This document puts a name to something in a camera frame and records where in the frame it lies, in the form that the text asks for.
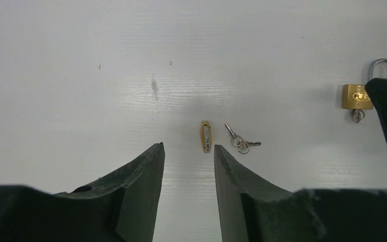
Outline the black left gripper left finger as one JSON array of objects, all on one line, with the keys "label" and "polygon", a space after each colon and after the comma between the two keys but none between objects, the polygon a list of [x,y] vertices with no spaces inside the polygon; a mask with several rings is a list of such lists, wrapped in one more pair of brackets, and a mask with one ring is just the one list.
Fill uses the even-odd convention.
[{"label": "black left gripper left finger", "polygon": [[70,193],[0,186],[0,241],[152,241],[164,161],[156,143]]}]

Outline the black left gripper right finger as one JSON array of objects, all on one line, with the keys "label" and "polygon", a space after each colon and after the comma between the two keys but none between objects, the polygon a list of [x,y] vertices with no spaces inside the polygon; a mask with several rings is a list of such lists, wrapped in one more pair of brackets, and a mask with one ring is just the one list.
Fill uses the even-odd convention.
[{"label": "black left gripper right finger", "polygon": [[223,241],[387,241],[387,190],[287,191],[214,150]]}]

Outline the brass padlock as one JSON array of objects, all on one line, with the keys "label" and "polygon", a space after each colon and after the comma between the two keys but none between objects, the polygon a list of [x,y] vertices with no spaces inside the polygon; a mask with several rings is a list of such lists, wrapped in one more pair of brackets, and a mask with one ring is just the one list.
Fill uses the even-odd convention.
[{"label": "brass padlock", "polygon": [[212,150],[212,131],[210,123],[207,120],[201,122],[201,143],[204,153],[210,153]]},{"label": "brass padlock", "polygon": [[[368,79],[372,80],[374,69],[378,64],[387,64],[387,58],[374,60],[368,69]],[[343,87],[342,108],[351,110],[372,110],[373,104],[363,84],[347,84]]]}]

